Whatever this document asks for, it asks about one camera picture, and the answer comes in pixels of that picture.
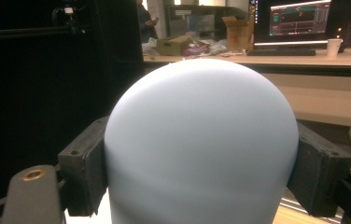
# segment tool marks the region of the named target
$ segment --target black metal frame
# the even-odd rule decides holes
[[[88,0],[90,11],[91,11],[91,25],[87,29],[91,29],[94,33],[95,40],[98,46],[98,53],[100,54],[101,61],[98,66],[104,74],[108,75],[108,79],[111,79],[111,89],[115,95],[120,96],[126,88],[128,88],[136,79],[144,75],[145,68],[157,68],[167,63],[148,63],[144,62],[141,50],[141,44],[139,39],[139,32],[137,26],[137,12],[135,9],[134,0]],[[0,39],[4,38],[20,38],[26,37],[25,35],[35,36],[35,35],[52,35],[52,33],[57,35],[63,35],[68,33],[67,27],[58,27],[58,28],[49,28],[48,30],[43,29],[31,29],[28,33],[24,34],[24,31],[10,31],[10,33],[3,32],[0,34]],[[351,66],[303,66],[295,64],[245,64],[246,66],[256,70],[260,73],[273,73],[273,74],[292,74],[292,75],[310,75],[310,76],[335,76],[335,77],[351,77]],[[68,165],[83,164],[83,165],[94,165],[98,162],[97,159],[94,159],[94,162],[89,161],[91,158],[97,158],[98,155],[103,154],[103,149],[101,144],[94,145],[93,148],[90,148],[85,151],[79,151],[80,153],[75,154],[71,152],[64,151],[63,155],[68,163]],[[315,150],[315,147],[309,148],[306,150]],[[338,160],[336,157],[329,157],[325,160]],[[59,164],[56,166],[56,169],[49,168],[46,171],[46,175],[56,176],[56,188],[60,192],[60,201],[62,202],[61,209],[64,210],[65,207],[68,207],[69,210],[75,211],[76,214],[87,215],[97,210],[97,202],[100,202],[100,199],[103,193],[104,187],[106,187],[106,179],[101,175],[99,179],[91,179],[91,176],[85,176],[87,170],[81,169],[80,166],[76,167],[77,172],[73,171],[71,173],[66,172],[63,168],[66,167],[64,164]],[[38,169],[47,169],[47,167],[38,167]],[[322,168],[317,169],[318,174],[323,171]],[[30,170],[22,171],[23,174],[30,172]],[[336,183],[330,181],[326,186],[326,189],[330,191],[325,191],[321,193],[328,193],[330,197],[337,197],[345,195],[346,192],[351,194],[351,181],[348,178],[348,174],[343,174],[340,180],[336,180]],[[94,188],[99,188],[95,194],[91,192]],[[77,194],[78,199],[70,197],[69,193]],[[308,195],[299,196],[306,197],[305,200],[309,200]],[[2,210],[4,207],[6,199],[0,200],[0,216],[2,216]]]
[[[56,168],[39,165],[16,174],[9,184],[1,223],[64,223],[66,208],[70,216],[97,214],[108,187],[107,120],[96,120],[71,142],[59,154]],[[341,206],[351,218],[351,155],[300,123],[298,129],[298,155],[288,188],[311,216],[334,217]]]

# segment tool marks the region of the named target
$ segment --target monitor screen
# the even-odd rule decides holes
[[[271,6],[269,35],[325,33],[330,0]]]
[[[254,47],[323,49],[329,38],[344,38],[351,0],[255,0]]]

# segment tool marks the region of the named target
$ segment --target table surface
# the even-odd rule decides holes
[[[144,56],[145,62],[150,63],[168,63],[178,62],[181,60],[193,59],[194,57],[182,56],[157,56],[151,59],[149,56]],[[325,49],[317,49],[316,56],[231,56],[222,57],[204,56],[197,58],[222,59],[235,63],[243,64],[294,64],[294,65],[336,65],[336,66],[351,66],[351,49],[345,49],[344,53],[339,53],[336,58],[327,57]]]
[[[92,217],[70,217],[65,211],[65,217],[68,224],[111,224],[111,208],[109,204],[108,192],[103,196],[100,203],[98,215]],[[274,217],[273,224],[325,224],[328,222],[322,219],[309,217],[308,215],[296,212],[295,210],[279,206]]]

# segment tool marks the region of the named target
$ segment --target desk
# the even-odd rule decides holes
[[[70,217],[65,211],[65,218],[68,224],[112,224],[111,207],[109,204],[108,191],[103,196],[100,203],[98,214],[91,217]],[[278,206],[273,224],[328,224],[321,219],[309,217],[305,214],[296,212],[283,206]]]
[[[210,56],[239,63],[263,74],[286,96],[297,119],[350,126],[351,139],[351,49],[335,59],[324,49],[316,56]],[[145,56],[146,71],[190,58]]]

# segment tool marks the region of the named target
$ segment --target white cup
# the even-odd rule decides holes
[[[339,39],[339,38],[328,39],[328,44],[327,44],[327,56],[328,57],[336,57],[342,41],[343,40]]]

